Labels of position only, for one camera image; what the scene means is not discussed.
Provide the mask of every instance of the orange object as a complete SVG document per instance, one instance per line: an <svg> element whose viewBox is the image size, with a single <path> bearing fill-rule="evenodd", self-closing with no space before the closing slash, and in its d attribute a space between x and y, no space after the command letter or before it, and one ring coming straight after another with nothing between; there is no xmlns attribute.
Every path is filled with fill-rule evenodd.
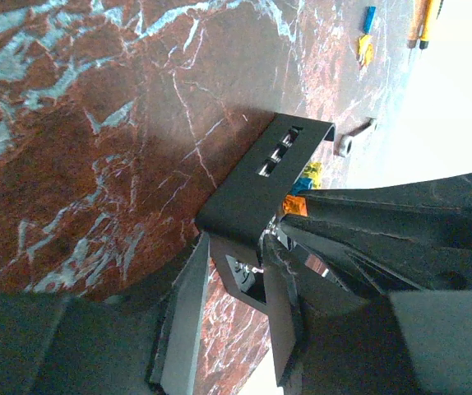
<svg viewBox="0 0 472 395"><path fill-rule="evenodd" d="M285 214L296 214L297 216L308 216L308 206L305 197L287 195L284 199Z"/></svg>

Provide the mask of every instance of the marble tabletop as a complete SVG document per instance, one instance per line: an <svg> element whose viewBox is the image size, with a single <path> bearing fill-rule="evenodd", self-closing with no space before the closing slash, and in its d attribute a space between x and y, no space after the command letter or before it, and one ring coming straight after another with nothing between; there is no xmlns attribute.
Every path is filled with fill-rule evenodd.
<svg viewBox="0 0 472 395"><path fill-rule="evenodd" d="M0 0L0 291L102 300L161 267L274 112L390 124L412 15L396 0ZM315 158L344 184L331 144ZM268 347L266 317L211 265L196 393L237 393Z"/></svg>

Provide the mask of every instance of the screwdriver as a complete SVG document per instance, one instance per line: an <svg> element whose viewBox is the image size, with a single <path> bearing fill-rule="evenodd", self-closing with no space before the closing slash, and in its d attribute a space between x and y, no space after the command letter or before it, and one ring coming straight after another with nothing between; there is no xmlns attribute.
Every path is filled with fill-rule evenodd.
<svg viewBox="0 0 472 395"><path fill-rule="evenodd" d="M437 19L439 12L441 11L441 6L442 0L429 0L428 10L426 11L426 17L424 18L423 23L423 32L420 36L419 48L421 49L421 51L428 47L433 23Z"/></svg>

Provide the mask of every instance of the blue object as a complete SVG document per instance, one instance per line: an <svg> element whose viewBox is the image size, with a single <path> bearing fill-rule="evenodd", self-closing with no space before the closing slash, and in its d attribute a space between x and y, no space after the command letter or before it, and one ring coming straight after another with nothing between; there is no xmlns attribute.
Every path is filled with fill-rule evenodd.
<svg viewBox="0 0 472 395"><path fill-rule="evenodd" d="M368 7L368 12L366 12L366 20L364 21L364 33L367 35L371 31L371 26L373 24L373 19L375 17L375 10L377 8L374 6Z"/></svg>
<svg viewBox="0 0 472 395"><path fill-rule="evenodd" d="M300 191L305 191L312 188L312 179L309 177L300 177L296 183L294 183L289 195L296 196Z"/></svg>

